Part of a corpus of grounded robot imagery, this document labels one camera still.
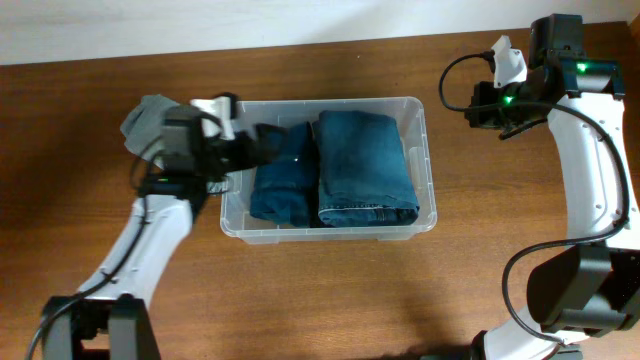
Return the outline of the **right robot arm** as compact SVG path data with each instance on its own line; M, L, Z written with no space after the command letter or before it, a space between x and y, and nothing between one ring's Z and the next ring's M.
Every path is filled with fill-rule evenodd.
M620 65L589 58L578 15L531 26L527 54L507 37L485 53L494 78L475 86L473 128L510 138L547 124L558 148L568 212L558 254L535 267L526 305L480 333L473 359L577 359L579 343L639 319L639 208L622 135Z

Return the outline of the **light blue jeans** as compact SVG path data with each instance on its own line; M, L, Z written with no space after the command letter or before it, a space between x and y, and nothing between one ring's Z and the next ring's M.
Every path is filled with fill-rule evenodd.
M178 103L162 95L145 95L120 126L126 149L145 161L163 148L156 138L161 135L165 112Z

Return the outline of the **dark teal cloth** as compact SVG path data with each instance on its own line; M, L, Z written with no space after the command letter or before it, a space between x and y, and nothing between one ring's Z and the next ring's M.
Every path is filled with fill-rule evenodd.
M319 159L311 124L288 129L278 157L256 169L250 197L252 217L277 225L317 223Z

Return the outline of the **dark blue jeans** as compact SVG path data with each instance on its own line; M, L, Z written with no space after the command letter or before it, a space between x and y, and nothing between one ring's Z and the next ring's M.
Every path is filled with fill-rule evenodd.
M312 124L319 151L318 217L328 227L406 226L420 205L394 118L323 111Z

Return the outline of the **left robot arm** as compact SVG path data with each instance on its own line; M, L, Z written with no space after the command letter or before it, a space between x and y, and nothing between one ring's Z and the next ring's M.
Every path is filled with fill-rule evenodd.
M157 359L149 305L179 244L231 172L271 162L286 129L258 123L233 127L233 109L208 113L168 109L128 223L102 264L70 296L53 296L25 356L45 359Z

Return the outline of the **clear plastic storage container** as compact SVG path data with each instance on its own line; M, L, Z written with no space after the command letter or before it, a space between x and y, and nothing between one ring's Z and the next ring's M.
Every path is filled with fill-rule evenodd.
M411 225L384 227L295 228L254 218L249 213L255 170L229 175L221 196L220 227L229 237L251 245L303 241L408 240L428 232L437 223L436 199L431 172L425 110L415 97L384 97L323 100L240 101L242 124L266 123L289 128L313 122L323 110L364 111L396 120L405 165L419 202L418 219Z

